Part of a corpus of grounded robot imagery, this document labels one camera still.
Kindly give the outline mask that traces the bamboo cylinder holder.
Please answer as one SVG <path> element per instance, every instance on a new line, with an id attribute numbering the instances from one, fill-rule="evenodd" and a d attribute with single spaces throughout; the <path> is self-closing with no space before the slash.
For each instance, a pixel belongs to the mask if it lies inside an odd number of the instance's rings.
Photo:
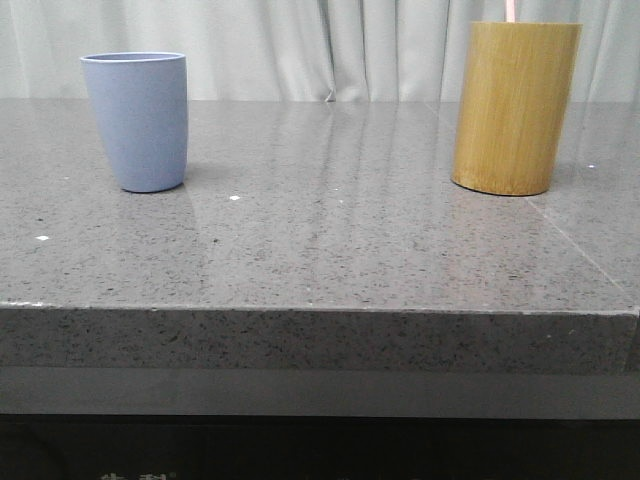
<path id="1" fill-rule="evenodd" d="M 549 189 L 581 28 L 472 23 L 451 173 L 455 184 L 504 196 Z"/>

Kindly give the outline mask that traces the pink chopstick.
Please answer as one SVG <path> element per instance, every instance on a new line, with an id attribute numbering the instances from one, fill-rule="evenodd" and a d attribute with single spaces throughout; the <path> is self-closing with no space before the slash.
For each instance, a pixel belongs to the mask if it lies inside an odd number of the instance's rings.
<path id="1" fill-rule="evenodd" d="M 509 23 L 515 23 L 516 22 L 516 0 L 505 0 L 504 10 L 505 10 L 505 21 Z"/>

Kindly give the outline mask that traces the blue plastic cup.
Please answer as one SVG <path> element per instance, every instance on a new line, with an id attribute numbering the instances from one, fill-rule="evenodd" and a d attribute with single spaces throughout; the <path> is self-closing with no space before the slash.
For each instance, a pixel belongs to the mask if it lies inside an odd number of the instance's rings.
<path id="1" fill-rule="evenodd" d="M 188 150 L 186 56 L 119 52 L 80 58 L 100 137 L 120 188 L 170 190 L 184 181 Z"/>

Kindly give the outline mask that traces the white curtain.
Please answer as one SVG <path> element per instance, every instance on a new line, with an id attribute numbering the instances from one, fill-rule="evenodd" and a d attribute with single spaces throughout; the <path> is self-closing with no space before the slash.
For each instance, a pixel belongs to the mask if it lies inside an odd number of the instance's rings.
<path id="1" fill-rule="evenodd" d="M 186 56 L 202 100 L 455 101 L 500 1 L 5 1 L 1 94 L 80 98 L 80 59 Z"/>

